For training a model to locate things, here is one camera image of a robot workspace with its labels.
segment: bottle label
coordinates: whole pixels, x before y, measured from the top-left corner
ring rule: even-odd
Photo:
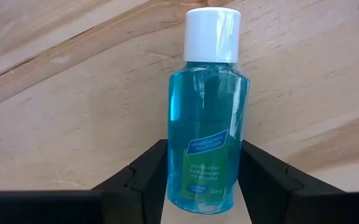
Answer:
[[[228,130],[189,142],[184,150],[182,192],[185,197],[204,202],[223,199],[228,146]]]

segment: clear plastic bottle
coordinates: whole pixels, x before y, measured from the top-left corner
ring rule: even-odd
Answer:
[[[168,198],[190,212],[221,213],[233,206],[249,87],[236,66],[240,13],[195,9],[186,26],[186,64],[169,81]],[[214,40],[202,43],[208,34]]]

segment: light wooden background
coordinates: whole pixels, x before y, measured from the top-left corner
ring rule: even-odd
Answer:
[[[245,138],[359,190],[359,0],[0,0],[0,189],[90,189],[166,138],[184,16],[202,6],[243,15]],[[207,223],[244,209],[239,195]],[[208,219],[167,203],[175,216]]]

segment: blue label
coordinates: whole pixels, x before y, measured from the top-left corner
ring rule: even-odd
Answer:
[[[200,139],[194,139],[189,142],[186,155],[198,154],[218,149],[225,145],[228,130],[224,130],[218,134],[207,136]]]
[[[187,191],[198,194],[205,194],[208,192],[207,185],[198,185],[198,184],[189,184],[187,186]]]

